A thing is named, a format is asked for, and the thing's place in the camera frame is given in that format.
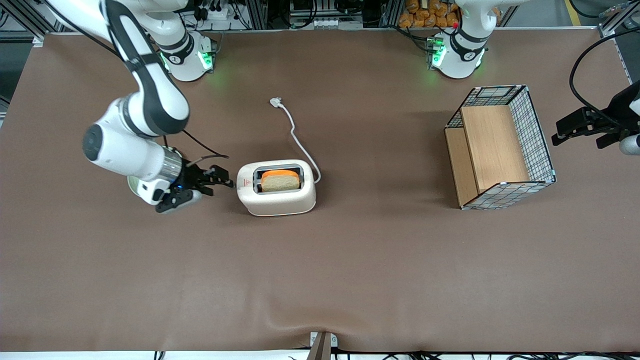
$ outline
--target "power plug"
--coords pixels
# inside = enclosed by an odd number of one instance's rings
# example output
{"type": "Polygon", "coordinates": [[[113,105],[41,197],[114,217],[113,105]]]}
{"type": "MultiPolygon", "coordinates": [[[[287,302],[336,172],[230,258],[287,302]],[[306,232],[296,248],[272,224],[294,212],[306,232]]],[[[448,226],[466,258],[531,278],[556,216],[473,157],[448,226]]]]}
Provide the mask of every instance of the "power plug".
{"type": "Polygon", "coordinates": [[[274,108],[279,108],[279,107],[282,106],[282,98],[281,97],[272,97],[271,100],[269,100],[269,103],[274,108]]]}

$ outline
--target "brown tablecloth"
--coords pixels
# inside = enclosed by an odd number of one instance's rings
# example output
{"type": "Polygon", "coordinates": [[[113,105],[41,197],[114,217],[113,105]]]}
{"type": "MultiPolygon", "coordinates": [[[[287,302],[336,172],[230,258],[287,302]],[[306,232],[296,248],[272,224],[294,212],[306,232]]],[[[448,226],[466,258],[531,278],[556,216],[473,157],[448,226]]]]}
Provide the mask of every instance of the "brown tablecloth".
{"type": "MultiPolygon", "coordinates": [[[[597,39],[496,31],[455,81],[394,31],[227,35],[216,72],[179,84],[189,131],[233,176],[302,158],[280,96],[323,171],[312,212],[256,218],[224,187],[158,215],[87,161],[85,129],[136,85],[90,40],[46,37],[0,131],[0,347],[292,348],[321,329],[359,351],[640,350],[640,160],[575,139],[550,149],[557,184],[461,211],[442,131],[473,86],[525,83],[549,139],[597,39]]],[[[628,85],[612,42],[576,83],[597,106],[628,85]]]]}

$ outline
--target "packaged bread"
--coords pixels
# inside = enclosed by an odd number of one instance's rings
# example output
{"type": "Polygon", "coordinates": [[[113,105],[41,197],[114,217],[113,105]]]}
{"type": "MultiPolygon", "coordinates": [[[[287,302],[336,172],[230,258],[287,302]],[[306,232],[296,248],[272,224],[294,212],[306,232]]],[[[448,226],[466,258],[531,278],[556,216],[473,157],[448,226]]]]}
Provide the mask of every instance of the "packaged bread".
{"type": "Polygon", "coordinates": [[[410,28],[412,24],[413,24],[413,14],[410,14],[408,12],[403,12],[402,15],[400,15],[400,19],[398,20],[398,26],[403,29],[406,29],[406,28],[410,28]]]}
{"type": "Polygon", "coordinates": [[[456,13],[448,13],[446,19],[448,28],[452,28],[453,24],[458,22],[458,16],[456,15],[456,13]]]}
{"type": "Polygon", "coordinates": [[[447,14],[449,6],[446,3],[441,3],[439,0],[429,1],[429,13],[436,16],[444,16],[447,14]]]}
{"type": "Polygon", "coordinates": [[[429,18],[429,10],[420,9],[415,13],[415,20],[426,20],[429,18]]]}
{"type": "Polygon", "coordinates": [[[425,21],[424,21],[424,27],[425,28],[432,28],[433,26],[435,26],[436,24],[436,15],[431,14],[425,21]]]}
{"type": "Polygon", "coordinates": [[[442,16],[436,17],[436,26],[440,26],[441,28],[447,27],[447,19],[442,16]]]}
{"type": "Polygon", "coordinates": [[[406,0],[404,2],[404,5],[406,6],[407,11],[409,11],[410,13],[415,13],[416,11],[420,10],[420,3],[418,2],[418,0],[406,0]]]}
{"type": "Polygon", "coordinates": [[[500,24],[500,18],[502,17],[502,13],[500,12],[500,9],[498,8],[493,8],[493,13],[495,14],[495,16],[498,18],[496,20],[497,24],[500,24]]]}

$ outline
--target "white power cord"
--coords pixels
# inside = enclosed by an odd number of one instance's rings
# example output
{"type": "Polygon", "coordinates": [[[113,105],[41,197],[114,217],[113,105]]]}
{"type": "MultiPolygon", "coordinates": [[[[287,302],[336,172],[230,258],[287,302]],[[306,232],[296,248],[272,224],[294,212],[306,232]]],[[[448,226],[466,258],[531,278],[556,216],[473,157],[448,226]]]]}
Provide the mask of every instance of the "white power cord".
{"type": "Polygon", "coordinates": [[[307,150],[305,150],[304,146],[302,146],[302,144],[300,144],[300,141],[296,137],[296,134],[293,133],[293,131],[296,129],[296,124],[293,122],[293,117],[291,117],[291,113],[289,113],[289,110],[287,110],[287,108],[282,104],[282,98],[274,97],[271,100],[269,100],[269,103],[274,108],[281,108],[281,109],[284,110],[284,112],[287,113],[287,116],[289,117],[289,121],[291,121],[291,136],[293,137],[293,140],[296,141],[296,144],[298,144],[298,147],[300,148],[300,150],[302,150],[302,152],[304,152],[305,155],[307,155],[307,159],[309,159],[309,161],[311,161],[311,165],[313,165],[314,168],[316,168],[316,172],[318,173],[318,178],[316,180],[314,180],[314,184],[319,183],[320,179],[322,178],[322,174],[320,174],[320,169],[316,165],[316,162],[313,160],[313,158],[311,158],[311,155],[309,155],[307,150]]]}

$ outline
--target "wooden board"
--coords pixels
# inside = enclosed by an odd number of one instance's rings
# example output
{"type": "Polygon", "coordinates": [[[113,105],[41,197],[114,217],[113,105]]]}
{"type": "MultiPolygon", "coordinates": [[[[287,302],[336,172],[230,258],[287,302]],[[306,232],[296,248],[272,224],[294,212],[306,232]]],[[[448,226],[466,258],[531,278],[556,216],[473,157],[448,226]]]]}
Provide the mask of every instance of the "wooden board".
{"type": "Polygon", "coordinates": [[[456,183],[458,204],[462,207],[478,196],[467,137],[462,127],[444,129],[444,136],[447,139],[447,147],[449,148],[449,159],[451,159],[453,181],[456,183]]]}
{"type": "Polygon", "coordinates": [[[509,106],[461,109],[478,193],[504,181],[529,181],[509,106]]]}

